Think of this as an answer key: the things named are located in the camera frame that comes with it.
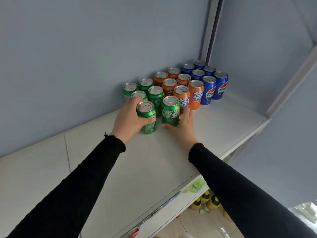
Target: orange soda can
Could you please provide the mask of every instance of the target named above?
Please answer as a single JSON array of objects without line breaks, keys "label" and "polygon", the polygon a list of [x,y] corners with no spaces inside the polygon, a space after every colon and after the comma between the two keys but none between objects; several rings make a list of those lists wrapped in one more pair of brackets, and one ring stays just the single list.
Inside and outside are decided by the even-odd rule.
[{"label": "orange soda can", "polygon": [[170,68],[170,70],[168,71],[168,78],[177,79],[179,74],[180,70],[178,68]]},{"label": "orange soda can", "polygon": [[191,110],[196,110],[200,106],[201,98],[204,92],[204,83],[199,80],[192,80],[188,85],[191,96],[189,98],[189,107]]},{"label": "orange soda can", "polygon": [[154,77],[154,86],[162,86],[163,81],[167,79],[167,73],[158,72]]},{"label": "orange soda can", "polygon": [[173,91],[173,96],[179,99],[181,105],[187,106],[189,104],[190,92],[188,87],[183,85],[177,86]]},{"label": "orange soda can", "polygon": [[188,86],[191,81],[191,76],[189,74],[180,74],[178,75],[176,81],[178,85]]},{"label": "orange soda can", "polygon": [[173,94],[174,88],[176,88],[176,79],[167,78],[163,81],[162,88],[164,90],[165,97]]}]

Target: person's left hand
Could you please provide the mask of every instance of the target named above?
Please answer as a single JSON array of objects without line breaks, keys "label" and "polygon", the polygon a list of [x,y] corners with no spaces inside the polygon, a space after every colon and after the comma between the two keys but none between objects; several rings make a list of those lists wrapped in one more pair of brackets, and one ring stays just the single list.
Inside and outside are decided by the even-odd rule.
[{"label": "person's left hand", "polygon": [[137,104],[143,100],[134,97],[127,100],[125,105],[118,113],[114,121],[114,127],[109,135],[116,136],[124,144],[131,139],[137,132],[140,131],[142,126],[155,122],[155,118],[139,118],[136,112]]}]

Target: soda can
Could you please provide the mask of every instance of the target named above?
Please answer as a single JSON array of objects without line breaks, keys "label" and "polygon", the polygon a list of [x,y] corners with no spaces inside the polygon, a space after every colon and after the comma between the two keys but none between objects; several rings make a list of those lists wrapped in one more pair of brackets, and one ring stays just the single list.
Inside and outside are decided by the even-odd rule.
[{"label": "soda can", "polygon": [[165,72],[158,72],[154,77],[154,85],[155,86],[162,86],[163,81],[167,78],[167,73]]},{"label": "soda can", "polygon": [[144,78],[140,81],[139,90],[147,93],[150,87],[154,86],[153,80],[150,78]]},{"label": "soda can", "polygon": [[199,80],[192,80],[188,85],[191,96],[189,98],[189,107],[196,110],[200,106],[201,98],[204,92],[204,83]]},{"label": "soda can", "polygon": [[177,86],[173,91],[173,96],[179,99],[181,105],[187,106],[189,104],[190,92],[188,87],[183,85]]},{"label": "soda can", "polygon": [[155,118],[155,122],[144,125],[140,131],[149,134],[156,130],[156,110],[152,102],[142,101],[137,105],[137,114],[141,118]]},{"label": "soda can", "polygon": [[164,90],[165,96],[171,96],[176,86],[177,86],[176,79],[173,79],[173,78],[165,79],[162,84],[162,88]]},{"label": "soda can", "polygon": [[228,74],[223,72],[216,72],[215,77],[217,79],[217,87],[212,99],[221,99],[222,95],[224,94],[224,89],[228,83]]},{"label": "soda can", "polygon": [[153,103],[154,107],[156,108],[156,116],[159,118],[162,113],[161,102],[164,98],[163,88],[159,86],[152,86],[149,88],[147,95],[149,100]]},{"label": "soda can", "polygon": [[192,72],[192,80],[202,80],[205,76],[205,71],[200,69],[195,69]]},{"label": "soda can", "polygon": [[127,101],[128,99],[131,99],[131,94],[134,91],[137,91],[138,89],[138,85],[136,83],[126,83],[123,86],[123,96],[124,96],[124,100]]},{"label": "soda can", "polygon": [[176,82],[178,85],[184,85],[184,86],[188,86],[190,81],[191,81],[191,76],[189,74],[180,74],[176,79]]},{"label": "soda can", "polygon": [[204,61],[201,61],[201,60],[197,60],[194,62],[194,66],[195,66],[195,69],[204,69],[204,67],[206,66],[206,63]]},{"label": "soda can", "polygon": [[195,66],[192,63],[185,63],[184,66],[180,69],[181,73],[191,74],[195,69]]},{"label": "soda can", "polygon": [[168,71],[168,78],[177,79],[178,75],[180,74],[180,70],[178,68],[171,68]]},{"label": "soda can", "polygon": [[215,75],[216,68],[212,68],[211,66],[206,66],[203,69],[205,71],[206,76],[213,76]]},{"label": "soda can", "polygon": [[131,98],[134,98],[134,97],[139,97],[140,99],[143,99],[143,101],[148,101],[149,99],[147,98],[147,95],[146,95],[146,92],[144,91],[134,91],[132,94],[131,94]]},{"label": "soda can", "polygon": [[204,83],[204,92],[203,92],[203,97],[201,99],[200,104],[207,105],[207,104],[210,104],[212,100],[212,96],[214,95],[214,92],[216,90],[217,80],[215,77],[212,77],[212,76],[204,76],[203,83]]},{"label": "soda can", "polygon": [[167,96],[162,101],[162,123],[178,125],[180,102],[175,96]]}]

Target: hand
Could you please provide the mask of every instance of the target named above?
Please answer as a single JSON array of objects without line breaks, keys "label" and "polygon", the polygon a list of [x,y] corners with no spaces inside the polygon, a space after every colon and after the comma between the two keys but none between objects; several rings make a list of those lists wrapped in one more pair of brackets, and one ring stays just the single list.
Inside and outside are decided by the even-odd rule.
[{"label": "hand", "polygon": [[163,124],[163,128],[170,131],[177,142],[189,153],[194,144],[198,143],[193,124],[193,111],[189,107],[184,108],[183,116],[179,124],[174,127]]},{"label": "hand", "polygon": [[136,112],[137,104],[143,100],[134,97],[127,100],[125,105],[118,113],[114,121],[114,127],[109,135],[116,136],[124,144],[126,144],[137,132],[140,131],[142,126],[155,122],[155,118],[139,118]]}]

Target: person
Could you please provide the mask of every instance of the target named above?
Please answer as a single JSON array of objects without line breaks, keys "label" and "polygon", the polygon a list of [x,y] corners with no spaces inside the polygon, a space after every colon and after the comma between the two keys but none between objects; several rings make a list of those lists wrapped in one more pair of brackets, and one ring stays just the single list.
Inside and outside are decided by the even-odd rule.
[{"label": "person", "polygon": [[[125,103],[112,132],[87,158],[51,191],[9,234],[12,237],[73,237],[83,228],[106,178],[125,145],[143,125],[154,118],[139,118],[140,98]],[[177,127],[163,125],[188,152],[188,160],[204,177],[209,188],[245,238],[316,237],[287,208],[257,187],[199,143],[193,113],[184,109]]]}]

